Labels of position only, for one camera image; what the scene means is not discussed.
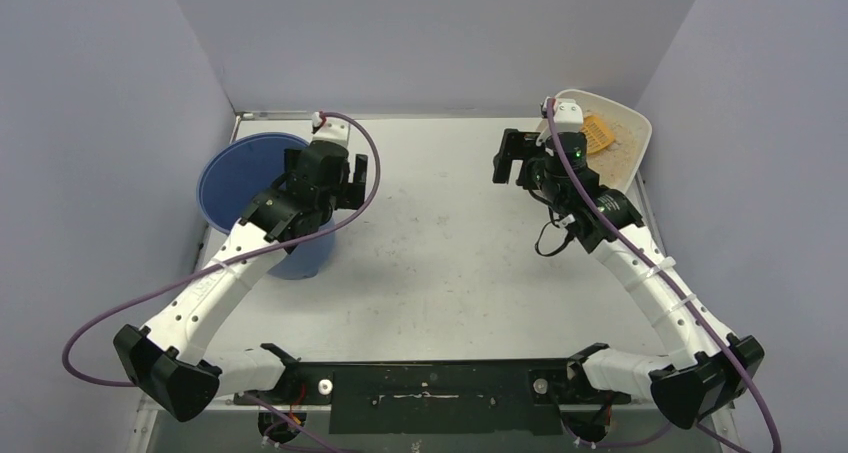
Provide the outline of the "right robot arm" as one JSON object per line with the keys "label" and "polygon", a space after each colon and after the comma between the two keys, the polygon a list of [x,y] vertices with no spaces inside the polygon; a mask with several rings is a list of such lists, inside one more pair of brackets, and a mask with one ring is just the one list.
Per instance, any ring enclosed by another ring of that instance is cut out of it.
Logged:
{"label": "right robot arm", "polygon": [[696,298],[657,248],[627,196],[605,186],[587,163],[586,138],[507,129],[493,158],[493,181],[508,182],[520,164],[517,186],[543,204],[566,230],[622,285],[664,347],[659,356],[614,350],[601,344],[571,359],[578,384],[653,402],[674,426],[691,429],[741,396],[763,358],[752,336],[738,337]]}

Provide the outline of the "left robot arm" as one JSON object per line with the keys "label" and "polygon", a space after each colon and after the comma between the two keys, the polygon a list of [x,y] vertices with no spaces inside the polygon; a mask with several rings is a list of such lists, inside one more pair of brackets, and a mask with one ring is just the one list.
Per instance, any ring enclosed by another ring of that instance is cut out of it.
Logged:
{"label": "left robot arm", "polygon": [[326,228],[338,209],[368,204],[369,158],[326,140],[288,150],[284,170],[258,192],[197,278],[143,326],[123,326],[114,347],[131,383],[180,422],[213,399],[274,389],[294,358],[272,343],[229,353],[209,345],[273,267]]}

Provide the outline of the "blue plastic bucket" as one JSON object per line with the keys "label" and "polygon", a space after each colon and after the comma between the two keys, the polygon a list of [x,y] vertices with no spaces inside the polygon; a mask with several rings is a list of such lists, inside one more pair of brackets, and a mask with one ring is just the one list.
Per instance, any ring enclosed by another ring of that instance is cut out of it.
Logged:
{"label": "blue plastic bucket", "polygon": [[[252,198],[283,173],[285,150],[307,146],[308,141],[299,136],[266,132],[220,151],[203,169],[196,188],[197,203],[209,225],[229,234]],[[332,234],[301,244],[269,274],[285,280],[312,278],[327,263],[334,246]]]}

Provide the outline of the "orange litter scoop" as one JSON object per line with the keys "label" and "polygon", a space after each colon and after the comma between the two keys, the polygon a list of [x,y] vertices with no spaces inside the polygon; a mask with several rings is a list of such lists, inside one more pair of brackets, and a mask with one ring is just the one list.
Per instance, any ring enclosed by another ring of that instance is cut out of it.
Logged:
{"label": "orange litter scoop", "polygon": [[589,115],[584,118],[581,132],[587,141],[588,155],[600,153],[616,141],[614,132],[597,115]]}

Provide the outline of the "white litter tray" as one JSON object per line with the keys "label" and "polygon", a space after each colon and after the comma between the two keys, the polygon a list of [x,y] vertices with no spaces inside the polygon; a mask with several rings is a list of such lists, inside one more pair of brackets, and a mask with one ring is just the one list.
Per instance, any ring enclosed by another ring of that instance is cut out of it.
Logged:
{"label": "white litter tray", "polygon": [[583,116],[594,116],[615,137],[612,145],[588,155],[588,166],[602,184],[626,192],[637,172],[652,135],[652,126],[641,113],[609,98],[579,89],[566,89],[558,99],[574,100]]}

